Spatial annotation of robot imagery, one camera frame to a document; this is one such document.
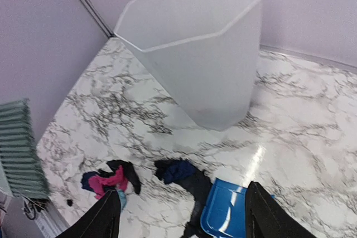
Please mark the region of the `blue plastic dustpan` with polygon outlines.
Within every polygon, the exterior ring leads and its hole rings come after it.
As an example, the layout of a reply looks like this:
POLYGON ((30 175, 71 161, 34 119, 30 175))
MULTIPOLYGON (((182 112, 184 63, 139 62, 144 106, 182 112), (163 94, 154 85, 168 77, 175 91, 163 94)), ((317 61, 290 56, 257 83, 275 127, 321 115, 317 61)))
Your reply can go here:
POLYGON ((200 217, 203 231, 212 237, 246 237, 245 194, 249 182, 234 184, 217 178, 200 217))

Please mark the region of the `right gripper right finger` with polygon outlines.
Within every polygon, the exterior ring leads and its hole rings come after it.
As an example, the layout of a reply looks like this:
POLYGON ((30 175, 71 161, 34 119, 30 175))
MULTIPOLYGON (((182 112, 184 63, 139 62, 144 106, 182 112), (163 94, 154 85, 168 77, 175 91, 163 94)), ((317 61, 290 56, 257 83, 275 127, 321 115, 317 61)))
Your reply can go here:
POLYGON ((294 220, 258 182, 245 193, 245 236, 252 238, 315 238, 294 220))

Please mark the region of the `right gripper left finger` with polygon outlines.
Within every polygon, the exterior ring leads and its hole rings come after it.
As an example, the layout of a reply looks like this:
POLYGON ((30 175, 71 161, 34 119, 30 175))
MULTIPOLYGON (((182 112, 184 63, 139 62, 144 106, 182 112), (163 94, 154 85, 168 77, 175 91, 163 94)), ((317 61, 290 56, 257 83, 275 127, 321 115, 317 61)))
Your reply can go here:
POLYGON ((117 238, 121 202, 117 191, 108 191, 58 238, 117 238))

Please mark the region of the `green hand brush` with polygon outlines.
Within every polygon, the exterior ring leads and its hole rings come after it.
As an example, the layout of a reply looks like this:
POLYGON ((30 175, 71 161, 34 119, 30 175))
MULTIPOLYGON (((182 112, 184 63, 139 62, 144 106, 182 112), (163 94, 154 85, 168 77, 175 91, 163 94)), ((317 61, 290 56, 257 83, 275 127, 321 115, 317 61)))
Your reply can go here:
POLYGON ((37 155, 28 99, 1 104, 1 192, 47 200, 49 184, 37 155))

